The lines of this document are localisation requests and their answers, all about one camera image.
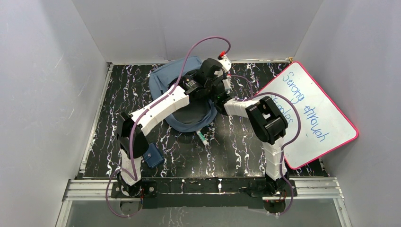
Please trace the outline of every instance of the blue bag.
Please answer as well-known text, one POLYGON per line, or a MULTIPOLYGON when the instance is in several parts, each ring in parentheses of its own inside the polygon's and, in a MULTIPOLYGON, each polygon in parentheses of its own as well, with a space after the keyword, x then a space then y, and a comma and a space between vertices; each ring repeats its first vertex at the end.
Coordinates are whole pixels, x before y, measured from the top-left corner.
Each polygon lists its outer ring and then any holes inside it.
MULTIPOLYGON (((153 71, 149 77, 149 89, 153 100, 159 98, 168 89, 168 85, 178 78, 183 66, 184 59, 179 59, 168 63, 153 71)), ((199 57, 191 56, 185 64, 183 75, 195 69, 199 69, 202 61, 199 57)), ((191 101, 173 114, 166 117, 166 122, 175 130, 180 132, 198 131, 210 124, 216 117, 215 109, 210 99, 191 101)))

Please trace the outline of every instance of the red whiteboard border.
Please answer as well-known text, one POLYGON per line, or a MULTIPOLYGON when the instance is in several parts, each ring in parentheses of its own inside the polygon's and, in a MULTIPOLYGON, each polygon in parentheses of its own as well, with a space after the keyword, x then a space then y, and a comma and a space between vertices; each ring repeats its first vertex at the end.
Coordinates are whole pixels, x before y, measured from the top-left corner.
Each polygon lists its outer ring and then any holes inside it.
POLYGON ((348 123, 354 128, 354 130, 357 132, 357 134, 355 135, 354 138, 352 138, 352 139, 350 139, 350 140, 348 140, 348 141, 345 141, 344 143, 342 143, 342 144, 336 146, 335 148, 333 148, 333 149, 327 151, 326 153, 324 153, 324 154, 318 156, 317 158, 314 158, 314 159, 312 159, 312 160, 310 160, 310 161, 308 161, 308 162, 306 162, 306 163, 304 163, 304 164, 301 164, 300 166, 292 167, 292 166, 290 166, 290 165, 288 164, 288 162, 287 162, 288 166, 289 166, 291 169, 299 169, 300 167, 305 166, 305 165, 307 165, 307 164, 309 164, 309 163, 315 161, 316 159, 318 159, 318 158, 320 158, 320 157, 326 155, 327 153, 329 153, 329 152, 331 152, 331 151, 333 151, 333 150, 335 150, 335 149, 337 149, 337 148, 339 148, 339 147, 341 147, 341 146, 343 146, 343 145, 345 145, 345 144, 347 144, 347 143, 353 141, 354 139, 356 139, 356 138, 359 136, 359 131, 358 131, 358 129, 355 127, 355 125, 354 125, 353 123, 351 123, 351 121, 348 119, 348 117, 345 116, 345 114, 338 108, 338 106, 333 102, 333 100, 326 94, 326 92, 322 89, 322 87, 316 82, 316 80, 314 80, 314 78, 311 76, 311 74, 309 74, 309 72, 305 69, 305 67, 304 67, 301 63, 299 63, 298 61, 294 61, 294 62, 292 62, 290 65, 288 65, 283 71, 281 71, 281 73, 279 73, 274 79, 272 79, 266 86, 264 86, 261 90, 259 90, 259 91, 257 92, 257 94, 258 94, 259 92, 261 92, 263 89, 265 89, 265 87, 267 87, 267 86, 268 86, 271 82, 273 82, 277 77, 279 77, 289 66, 291 66, 292 64, 295 64, 295 63, 298 64, 299 66, 301 66, 301 68, 308 74, 308 76, 313 80, 313 82, 318 86, 318 88, 320 88, 320 90, 323 92, 323 94, 326 95, 326 97, 330 100, 330 102, 337 108, 337 110, 342 114, 342 116, 344 116, 344 118, 348 121, 348 123))

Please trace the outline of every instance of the cable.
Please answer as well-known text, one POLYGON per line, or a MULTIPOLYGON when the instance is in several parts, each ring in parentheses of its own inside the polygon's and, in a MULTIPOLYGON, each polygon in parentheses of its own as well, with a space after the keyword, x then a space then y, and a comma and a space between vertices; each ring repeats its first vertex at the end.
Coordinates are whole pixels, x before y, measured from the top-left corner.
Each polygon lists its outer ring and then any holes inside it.
MULTIPOLYGON (((174 92, 175 88, 178 86, 178 84, 179 84, 179 82, 180 82, 180 79, 181 79, 181 77, 182 77, 182 75, 183 75, 183 72, 184 72, 185 64, 187 63, 187 60, 188 60, 189 55, 191 54, 192 50, 193 50, 197 45, 199 45, 200 43, 202 43, 203 41, 206 41, 206 40, 209 40, 209 39, 221 39, 221 40, 224 40, 224 41, 226 41, 227 44, 228 44, 228 48, 227 48, 227 50, 226 50, 226 54, 231 50, 231 43, 230 43, 230 41, 229 41, 228 39, 224 38, 224 37, 221 37, 221 36, 210 36, 210 37, 206 37, 206 38, 204 38, 204 39, 199 40, 197 43, 195 43, 195 44, 189 49, 187 55, 185 56, 184 62, 183 62, 183 66, 181 67, 180 74, 179 74, 179 76, 178 76, 178 78, 177 78, 177 81, 176 81, 175 84, 174 84, 173 89, 172 89, 168 94, 164 95, 161 99, 159 99, 159 100, 157 100, 155 103, 153 103, 153 104, 149 107, 149 109, 153 108, 154 106, 156 106, 157 104, 159 104, 161 101, 165 100, 169 95, 171 95, 171 94, 174 92)), ((129 140, 129 141, 130 141, 130 157, 131 157, 131 165, 132 165, 132 170, 134 171, 134 175, 132 175, 132 174, 131 174, 129 171, 127 171, 126 169, 123 169, 123 168, 121 168, 121 169, 116 169, 116 170, 114 171, 114 173, 112 173, 112 174, 110 175, 109 182, 107 183, 107 187, 106 187, 106 203, 107 203, 107 206, 109 207, 110 211, 111 211, 113 214, 115 214, 115 215, 117 215, 117 216, 119 216, 119 217, 121 217, 121 218, 129 218, 130 216, 133 216, 133 215, 137 214, 137 213, 139 212, 139 210, 136 211, 136 212, 134 212, 133 214, 130 214, 130 215, 121 215, 121 214, 117 213, 115 210, 113 210, 113 208, 111 207, 110 202, 109 202, 109 200, 108 200, 108 189, 109 189, 109 186, 110 186, 110 183, 111 183, 113 177, 114 177, 119 171, 123 171, 123 172, 127 173, 134 181, 137 181, 137 180, 138 180, 138 174, 137 174, 137 171, 136 171, 135 161, 134 161, 134 158, 133 158, 133 157, 134 157, 133 146, 134 146, 135 129, 136 129, 137 125, 138 125, 138 122, 139 122, 139 121, 141 120, 141 118, 149 111, 149 109, 146 109, 144 112, 142 112, 142 113, 139 115, 139 117, 137 118, 137 120, 134 122, 134 126, 132 127, 131 132, 130 132, 130 140, 129 140)))
POLYGON ((264 95, 274 95, 274 96, 278 96, 278 97, 284 99, 284 101, 286 101, 286 102, 292 107, 292 109, 294 110, 295 115, 296 115, 296 120, 297 120, 297 122, 298 122, 298 129, 297 129, 297 131, 296 131, 295 136, 292 138, 292 140, 290 140, 290 141, 288 141, 287 143, 283 144, 283 146, 281 147, 281 157, 280 157, 280 165, 279 165, 279 168, 280 168, 280 176, 281 176, 281 178, 283 178, 284 181, 289 185, 290 190, 291 190, 291 201, 289 202, 289 205, 284 209, 283 212, 279 213, 279 214, 284 214, 284 213, 286 213, 286 212, 290 209, 290 207, 291 207, 291 205, 292 205, 292 202, 293 202, 293 200, 294 200, 294 189, 292 188, 292 185, 291 185, 291 183, 289 182, 289 180, 288 180, 287 178, 285 178, 284 175, 283 175, 283 169, 282 169, 282 167, 283 167, 283 161, 284 161, 284 147, 286 147, 286 146, 289 145, 290 143, 294 142, 294 141, 298 138, 298 136, 299 136, 299 134, 300 134, 300 132, 301 132, 301 118, 299 117, 299 113, 298 113, 298 111, 296 110, 294 104, 292 104, 292 102, 289 101, 289 100, 288 100, 287 98, 285 98, 284 96, 282 96, 282 95, 280 95, 280 94, 277 94, 277 93, 275 93, 275 92, 261 92, 261 93, 258 93, 258 94, 254 95, 254 96, 252 96, 252 97, 250 97, 250 98, 248 98, 248 99, 243 99, 242 101, 245 101, 245 100, 246 100, 246 101, 252 100, 252 99, 254 99, 254 98, 256 98, 256 97, 264 96, 264 95))
POLYGON ((251 82, 244 76, 240 76, 240 75, 230 75, 231 77, 238 77, 238 78, 242 78, 245 79, 246 82, 248 83, 249 89, 251 90, 251 95, 253 96, 253 88, 252 88, 252 84, 251 82))

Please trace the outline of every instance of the gray wall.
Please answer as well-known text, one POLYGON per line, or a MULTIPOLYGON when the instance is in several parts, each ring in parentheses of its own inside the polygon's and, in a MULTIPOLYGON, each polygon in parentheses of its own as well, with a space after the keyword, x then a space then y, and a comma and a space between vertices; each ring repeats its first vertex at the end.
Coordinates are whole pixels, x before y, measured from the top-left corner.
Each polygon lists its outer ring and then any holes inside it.
MULTIPOLYGON (((106 61, 154 63, 185 56, 198 40, 220 35, 232 60, 294 56, 322 0, 73 0, 106 61)), ((208 41, 205 59, 225 50, 208 41)))
POLYGON ((400 226, 401 1, 325 0, 295 55, 359 128, 324 157, 354 226, 400 226))
POLYGON ((105 60, 70 0, 1 0, 0 75, 0 226, 54 226, 105 60))

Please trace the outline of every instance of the purple cable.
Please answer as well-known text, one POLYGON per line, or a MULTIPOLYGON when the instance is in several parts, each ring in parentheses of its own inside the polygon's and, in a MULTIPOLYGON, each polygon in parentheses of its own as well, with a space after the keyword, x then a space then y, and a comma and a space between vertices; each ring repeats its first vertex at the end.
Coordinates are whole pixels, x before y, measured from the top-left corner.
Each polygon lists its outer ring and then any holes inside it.
POLYGON ((274 96, 278 96, 278 97, 284 99, 284 101, 286 101, 286 102, 292 107, 292 109, 295 111, 296 120, 298 121, 298 130, 296 131, 295 136, 292 138, 292 140, 288 141, 287 143, 285 143, 285 144, 281 147, 281 157, 280 157, 280 166, 279 166, 279 168, 280 168, 280 176, 281 176, 281 178, 284 179, 284 181, 289 185, 289 188, 291 189, 291 201, 289 202, 289 205, 285 208, 285 210, 284 210, 283 212, 280 213, 280 214, 284 214, 284 213, 286 213, 286 212, 290 209, 290 207, 291 207, 291 205, 292 205, 292 201, 294 200, 294 190, 292 189, 292 185, 291 185, 291 183, 289 182, 289 180, 287 180, 287 178, 284 177, 284 175, 283 175, 283 170, 282 170, 283 160, 284 160, 284 147, 287 146, 288 144, 294 142, 294 141, 298 138, 299 134, 301 133, 301 118, 299 117, 299 113, 298 113, 298 111, 296 110, 294 104, 292 104, 292 102, 289 101, 289 100, 288 100, 287 98, 285 98, 284 96, 282 96, 282 95, 280 95, 280 94, 277 94, 277 93, 275 93, 275 92, 261 92, 261 93, 258 93, 258 94, 254 95, 254 96, 252 96, 252 97, 250 97, 250 98, 248 98, 248 99, 245 99, 245 100, 246 100, 246 101, 252 100, 252 99, 254 99, 254 98, 256 98, 256 97, 263 96, 263 95, 274 95, 274 96))
MULTIPOLYGON (((202 43, 203 41, 206 41, 206 40, 209 40, 209 39, 221 39, 221 40, 226 41, 227 44, 228 44, 228 49, 226 50, 226 54, 230 51, 230 49, 231 49, 231 43, 230 43, 230 41, 229 41, 228 39, 226 39, 226 38, 224 38, 224 37, 220 37, 220 36, 210 36, 210 37, 206 37, 206 38, 204 38, 204 39, 198 41, 197 43, 195 43, 195 44, 190 48, 190 50, 188 51, 187 55, 186 55, 185 58, 184 58, 183 66, 181 67, 180 74, 179 74, 179 76, 178 76, 178 78, 177 78, 177 81, 176 81, 175 84, 174 84, 173 89, 168 93, 168 95, 164 95, 161 99, 159 99, 159 100, 157 100, 155 103, 153 103, 153 104, 149 107, 149 109, 153 108, 154 106, 156 106, 157 104, 159 104, 161 101, 165 100, 169 95, 171 95, 171 94, 174 92, 175 88, 178 86, 178 83, 180 82, 180 79, 181 79, 181 77, 182 77, 182 75, 183 75, 183 72, 184 72, 185 64, 187 63, 187 60, 188 60, 189 55, 191 54, 192 50, 193 50, 197 45, 199 45, 200 43, 202 43)), ((109 203, 107 191, 108 191, 108 189, 109 189, 109 186, 110 186, 110 183, 111 183, 113 177, 114 177, 119 171, 123 171, 123 172, 127 173, 132 179, 134 179, 134 181, 137 181, 137 180, 138 180, 138 174, 137 174, 137 171, 136 171, 136 168, 135 168, 135 161, 134 161, 134 158, 133 158, 133 157, 134 157, 134 151, 133 151, 134 140, 133 140, 133 139, 134 139, 135 129, 136 129, 137 125, 138 125, 138 122, 139 122, 139 121, 141 120, 141 118, 149 111, 149 109, 146 109, 144 112, 142 112, 141 115, 139 115, 139 117, 137 118, 137 120, 134 122, 134 126, 132 127, 131 132, 130 132, 130 157, 131 157, 132 169, 133 169, 133 171, 134 171, 134 176, 133 176, 130 172, 128 172, 126 169, 123 169, 123 168, 117 169, 117 170, 114 171, 114 173, 112 173, 112 174, 110 175, 109 182, 108 182, 107 187, 106 187, 106 203, 107 203, 107 206, 109 207, 109 209, 111 210, 111 212, 112 212, 113 214, 115 214, 115 215, 117 215, 117 216, 119 216, 119 217, 121 217, 121 218, 128 218, 128 217, 130 217, 130 216, 132 216, 132 215, 135 215, 138 211, 134 212, 134 213, 131 214, 131 215, 127 215, 127 216, 118 214, 117 212, 115 212, 115 211, 113 210, 113 208, 111 207, 111 205, 110 205, 110 203, 109 203)))
POLYGON ((251 90, 251 95, 253 96, 253 88, 252 88, 252 84, 251 82, 244 76, 240 76, 240 75, 230 75, 231 77, 239 77, 242 78, 244 80, 246 80, 246 82, 248 83, 249 89, 251 90))

